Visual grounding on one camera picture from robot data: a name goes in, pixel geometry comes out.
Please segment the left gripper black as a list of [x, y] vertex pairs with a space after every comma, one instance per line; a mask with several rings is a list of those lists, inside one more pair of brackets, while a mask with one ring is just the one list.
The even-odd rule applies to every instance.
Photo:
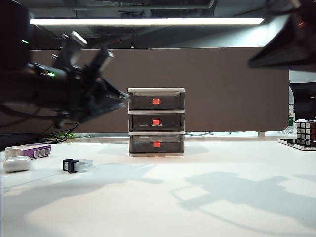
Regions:
[[[110, 52], [102, 47], [83, 68], [71, 67], [66, 112], [73, 122], [85, 123], [106, 113], [125, 107], [129, 94], [113, 87], [100, 70], [110, 60]], [[121, 103], [110, 104], [110, 99]]]

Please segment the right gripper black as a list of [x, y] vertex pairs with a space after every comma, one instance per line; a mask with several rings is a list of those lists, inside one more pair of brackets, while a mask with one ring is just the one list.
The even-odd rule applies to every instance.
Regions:
[[316, 71], [316, 1], [289, 2], [293, 8], [283, 28], [248, 60], [249, 67]]

